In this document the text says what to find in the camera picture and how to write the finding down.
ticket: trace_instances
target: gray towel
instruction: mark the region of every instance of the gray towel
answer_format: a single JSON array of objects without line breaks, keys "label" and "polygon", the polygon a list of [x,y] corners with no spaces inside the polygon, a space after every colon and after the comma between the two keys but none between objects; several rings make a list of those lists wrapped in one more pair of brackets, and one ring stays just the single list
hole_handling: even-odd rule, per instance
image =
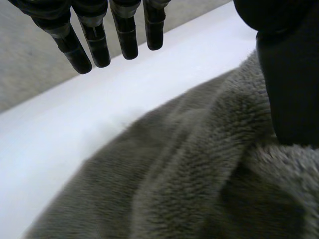
[{"label": "gray towel", "polygon": [[319,150],[279,145],[253,53],[87,160],[28,239],[317,239]]}]

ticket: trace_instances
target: fuzzy gray cloth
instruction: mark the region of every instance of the fuzzy gray cloth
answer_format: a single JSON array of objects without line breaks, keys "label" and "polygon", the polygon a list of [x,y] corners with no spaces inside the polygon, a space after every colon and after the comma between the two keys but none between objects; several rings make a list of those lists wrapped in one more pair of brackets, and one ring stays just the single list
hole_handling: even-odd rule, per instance
[{"label": "fuzzy gray cloth", "polygon": [[82,166],[28,239],[317,239],[319,151],[279,145],[256,54]]}]

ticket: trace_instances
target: gray floor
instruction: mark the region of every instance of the gray floor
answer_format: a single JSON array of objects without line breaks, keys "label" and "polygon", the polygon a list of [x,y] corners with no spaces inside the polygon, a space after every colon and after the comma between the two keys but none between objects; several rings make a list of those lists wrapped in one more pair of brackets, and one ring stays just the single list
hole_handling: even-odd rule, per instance
[{"label": "gray floor", "polygon": [[[166,7],[165,31],[203,15],[230,0],[172,0]],[[72,25],[85,42],[76,17]],[[143,7],[136,13],[138,43],[145,42]],[[121,53],[110,12],[104,20],[111,57]],[[6,0],[0,0],[0,113],[77,73],[52,38]]]}]

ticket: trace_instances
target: white surface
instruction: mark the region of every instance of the white surface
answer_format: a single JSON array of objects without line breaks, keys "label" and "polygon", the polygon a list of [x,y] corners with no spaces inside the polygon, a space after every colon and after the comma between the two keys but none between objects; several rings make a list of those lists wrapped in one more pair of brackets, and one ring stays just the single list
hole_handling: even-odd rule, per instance
[{"label": "white surface", "polygon": [[255,31],[233,3],[0,115],[0,238],[17,239],[83,160],[145,112],[237,67]]}]

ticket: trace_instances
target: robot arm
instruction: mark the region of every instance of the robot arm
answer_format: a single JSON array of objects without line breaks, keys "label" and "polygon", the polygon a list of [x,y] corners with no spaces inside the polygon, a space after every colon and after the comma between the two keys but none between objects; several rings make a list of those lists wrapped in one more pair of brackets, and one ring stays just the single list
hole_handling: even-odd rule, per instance
[{"label": "robot arm", "polygon": [[[61,52],[80,74],[91,71],[87,57],[72,25],[70,8],[73,7],[81,23],[83,33],[97,67],[110,64],[110,54],[103,27],[108,9],[107,0],[9,0],[34,23],[49,33]],[[163,44],[164,8],[170,0],[144,0],[147,42],[150,50],[158,50]],[[116,26],[122,54],[126,59],[138,55],[134,14],[141,0],[110,0],[110,8]]]}]

